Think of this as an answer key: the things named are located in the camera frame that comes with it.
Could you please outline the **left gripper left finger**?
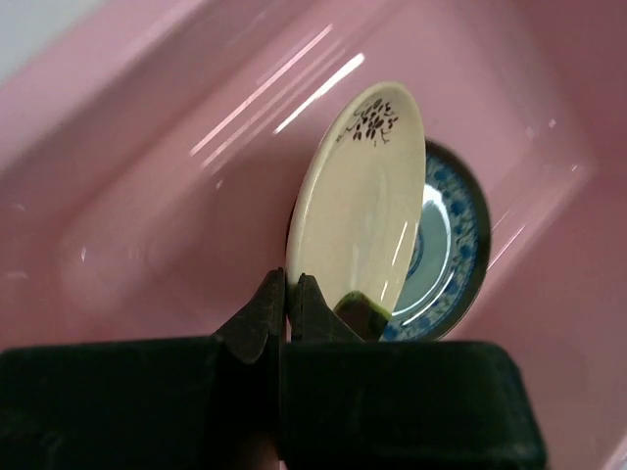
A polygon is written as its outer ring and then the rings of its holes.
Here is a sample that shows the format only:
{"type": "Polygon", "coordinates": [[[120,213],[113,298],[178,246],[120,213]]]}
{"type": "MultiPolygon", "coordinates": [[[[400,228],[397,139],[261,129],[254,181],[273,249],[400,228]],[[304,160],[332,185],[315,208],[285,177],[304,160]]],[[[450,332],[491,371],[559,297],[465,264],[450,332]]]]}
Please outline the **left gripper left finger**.
{"type": "Polygon", "coordinates": [[[1,354],[5,469],[194,469],[225,365],[236,377],[280,323],[285,273],[210,336],[16,348],[1,354]]]}

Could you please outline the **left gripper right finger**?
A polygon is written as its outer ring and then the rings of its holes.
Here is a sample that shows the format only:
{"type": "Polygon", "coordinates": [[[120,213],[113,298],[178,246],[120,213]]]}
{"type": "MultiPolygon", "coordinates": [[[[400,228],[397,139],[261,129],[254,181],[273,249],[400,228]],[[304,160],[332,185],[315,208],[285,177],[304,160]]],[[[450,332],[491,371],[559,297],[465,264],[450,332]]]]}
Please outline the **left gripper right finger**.
{"type": "Polygon", "coordinates": [[[293,291],[281,353],[290,469],[544,469],[520,370],[486,342],[343,341],[315,279],[293,291]]]}

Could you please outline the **blue patterned plate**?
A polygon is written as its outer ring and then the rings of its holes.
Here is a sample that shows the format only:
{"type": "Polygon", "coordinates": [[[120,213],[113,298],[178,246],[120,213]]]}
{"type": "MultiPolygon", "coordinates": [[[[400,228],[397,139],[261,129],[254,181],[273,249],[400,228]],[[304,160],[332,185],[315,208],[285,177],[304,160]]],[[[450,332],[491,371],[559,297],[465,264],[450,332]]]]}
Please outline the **blue patterned plate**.
{"type": "Polygon", "coordinates": [[[422,215],[402,293],[380,339],[433,341],[465,316],[485,279],[491,253],[487,199],[451,150],[426,142],[422,215]]]}

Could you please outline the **cream plate brushstroke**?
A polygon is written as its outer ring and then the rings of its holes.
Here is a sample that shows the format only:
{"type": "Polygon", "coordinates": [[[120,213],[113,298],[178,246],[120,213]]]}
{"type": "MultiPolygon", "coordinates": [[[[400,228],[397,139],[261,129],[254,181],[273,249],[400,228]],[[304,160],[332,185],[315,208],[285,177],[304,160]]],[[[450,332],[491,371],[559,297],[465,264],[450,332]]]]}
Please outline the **cream plate brushstroke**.
{"type": "Polygon", "coordinates": [[[358,337],[378,341],[410,267],[422,213],[426,143],[399,82],[371,85],[324,134],[300,187],[286,241],[290,286],[314,279],[358,337]]]}

